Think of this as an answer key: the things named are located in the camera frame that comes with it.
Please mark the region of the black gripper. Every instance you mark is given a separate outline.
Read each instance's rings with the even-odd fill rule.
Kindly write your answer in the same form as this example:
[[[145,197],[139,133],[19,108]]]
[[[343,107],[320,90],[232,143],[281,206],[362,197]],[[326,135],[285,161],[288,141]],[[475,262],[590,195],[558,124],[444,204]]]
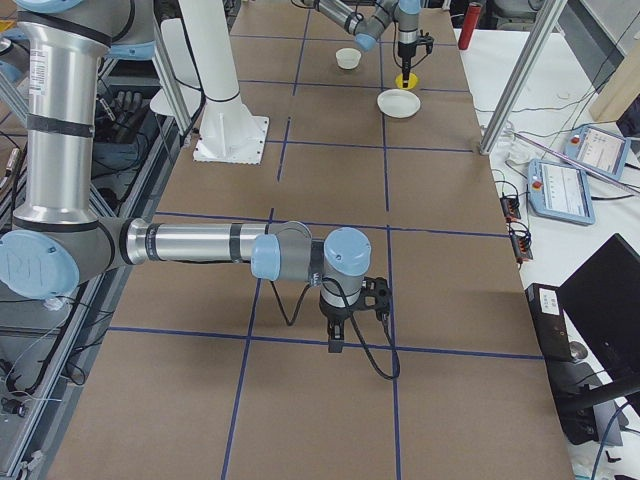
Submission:
[[[402,60],[401,63],[401,75],[398,80],[398,85],[401,88],[408,89],[411,81],[411,60],[416,55],[416,43],[415,42],[401,42],[397,43],[397,54]]]
[[[349,319],[353,329],[359,330],[354,317],[355,309],[352,306],[335,307],[329,303],[321,302],[320,311],[327,319],[328,351],[341,353],[344,348],[345,321]]]

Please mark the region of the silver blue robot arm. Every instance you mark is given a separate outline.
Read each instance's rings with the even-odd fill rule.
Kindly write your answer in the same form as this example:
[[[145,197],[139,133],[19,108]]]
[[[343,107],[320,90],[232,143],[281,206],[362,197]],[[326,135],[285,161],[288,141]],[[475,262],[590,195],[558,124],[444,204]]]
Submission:
[[[417,84],[412,67],[419,65],[433,51],[434,38],[419,28],[420,1],[375,1],[373,14],[366,18],[357,9],[352,9],[343,1],[302,1],[294,6],[316,10],[346,33],[364,51],[371,50],[390,26],[394,26],[394,42],[397,44],[397,66],[401,74],[397,80],[399,87],[409,90]]]
[[[142,53],[153,61],[179,131],[193,124],[174,80],[150,1],[22,1],[18,23],[30,44],[24,202],[1,238],[1,279],[36,300],[58,297],[108,271],[144,262],[246,264],[259,279],[320,290],[328,349],[372,294],[371,246],[342,227],[316,239],[302,223],[166,224],[153,221],[168,166],[150,175],[141,209],[102,216],[90,207],[99,63]]]

